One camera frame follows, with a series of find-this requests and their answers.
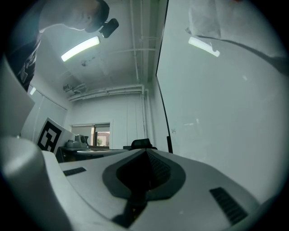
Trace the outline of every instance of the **black shirt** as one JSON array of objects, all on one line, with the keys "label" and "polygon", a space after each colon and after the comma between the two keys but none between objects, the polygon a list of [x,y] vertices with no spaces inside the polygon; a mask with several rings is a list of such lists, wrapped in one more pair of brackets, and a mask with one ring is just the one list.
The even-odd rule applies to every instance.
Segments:
[{"label": "black shirt", "polygon": [[28,91],[34,76],[36,51],[40,45],[40,13],[45,0],[38,1],[22,16],[13,29],[6,47],[7,60],[24,89]]}]

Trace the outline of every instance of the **black camera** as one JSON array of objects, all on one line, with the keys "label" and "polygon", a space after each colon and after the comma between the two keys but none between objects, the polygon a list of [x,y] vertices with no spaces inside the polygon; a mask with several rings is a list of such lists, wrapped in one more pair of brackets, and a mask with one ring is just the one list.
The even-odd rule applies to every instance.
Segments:
[{"label": "black camera", "polygon": [[118,21],[113,18],[109,22],[105,22],[99,32],[103,34],[104,38],[108,38],[118,28],[118,26]]}]

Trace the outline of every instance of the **gray plastic surface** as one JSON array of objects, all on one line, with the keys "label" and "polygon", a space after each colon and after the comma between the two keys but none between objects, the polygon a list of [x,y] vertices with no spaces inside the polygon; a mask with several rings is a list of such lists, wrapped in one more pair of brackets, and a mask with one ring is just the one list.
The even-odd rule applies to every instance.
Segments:
[{"label": "gray plastic surface", "polygon": [[186,181],[172,198],[148,202],[131,230],[219,231],[229,228],[228,219],[209,192],[218,187],[224,188],[247,213],[258,208],[258,202],[249,192],[215,168],[171,153],[153,151],[181,165]]},{"label": "gray plastic surface", "polygon": [[[102,173],[107,166],[139,149],[59,165],[53,153],[41,153],[25,139],[3,138],[0,146],[4,179],[29,215],[46,230],[124,230],[106,219],[122,214],[126,200],[109,193]],[[257,201],[244,188],[216,169],[174,154],[153,151],[180,164],[186,172],[186,182],[172,198],[148,202],[130,230],[245,230],[265,211],[263,207],[258,208]],[[63,174],[64,170],[77,167],[84,167],[86,171],[68,177]],[[224,188],[249,216],[230,227],[209,193],[217,187]]]},{"label": "gray plastic surface", "polygon": [[5,137],[0,139],[0,153],[1,174],[28,215],[46,230],[72,230],[40,148],[26,139]]},{"label": "gray plastic surface", "polygon": [[16,79],[5,55],[0,57],[0,136],[17,136],[34,106],[34,101]]},{"label": "gray plastic surface", "polygon": [[[67,179],[90,206],[112,219],[121,214],[126,200],[113,197],[109,193],[103,184],[102,173],[108,165],[138,150],[107,158],[61,163],[60,166],[62,170],[77,167],[87,170],[68,176]],[[230,228],[229,220],[209,192],[210,189],[218,187],[224,188],[248,214],[258,208],[258,202],[249,192],[213,167],[167,152],[153,151],[180,164],[186,172],[186,181],[172,198],[148,202],[147,207],[131,225],[131,230],[217,231]]]},{"label": "gray plastic surface", "polygon": [[59,165],[63,171],[79,167],[86,169],[85,172],[68,176],[67,180],[93,209],[99,211],[108,219],[112,219],[123,213],[126,200],[110,194],[103,183],[103,171],[109,165],[133,155],[139,150],[126,151],[117,155],[93,160],[60,163]]}]

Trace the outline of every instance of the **window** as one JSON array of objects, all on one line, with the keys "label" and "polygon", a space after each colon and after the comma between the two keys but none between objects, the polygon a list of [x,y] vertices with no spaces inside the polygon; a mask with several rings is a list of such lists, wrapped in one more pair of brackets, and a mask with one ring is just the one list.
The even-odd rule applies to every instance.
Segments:
[{"label": "window", "polygon": [[71,132],[86,136],[88,145],[109,148],[110,124],[74,125]]},{"label": "window", "polygon": [[94,146],[109,147],[110,125],[101,124],[94,126]]}]

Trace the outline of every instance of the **fluorescent light fixture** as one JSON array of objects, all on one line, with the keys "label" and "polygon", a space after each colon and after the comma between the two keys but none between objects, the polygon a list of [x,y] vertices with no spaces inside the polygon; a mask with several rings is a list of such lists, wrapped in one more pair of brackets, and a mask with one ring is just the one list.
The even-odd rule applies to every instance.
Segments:
[{"label": "fluorescent light fixture", "polygon": [[194,45],[200,49],[203,49],[206,52],[209,52],[216,57],[218,57],[220,55],[219,51],[213,51],[212,46],[210,46],[210,45],[206,44],[205,42],[202,42],[201,40],[196,39],[194,37],[190,37],[189,44],[192,44],[192,45]]},{"label": "fluorescent light fixture", "polygon": [[68,52],[66,52],[63,56],[61,56],[62,60],[65,62],[68,59],[70,59],[72,56],[75,56],[76,54],[99,44],[99,38],[98,36],[90,38],[80,44],[78,44],[77,46],[73,47],[72,49],[70,49]]},{"label": "fluorescent light fixture", "polygon": [[36,88],[33,87],[32,90],[30,91],[30,95],[33,95],[35,93],[35,91],[36,91]]}]

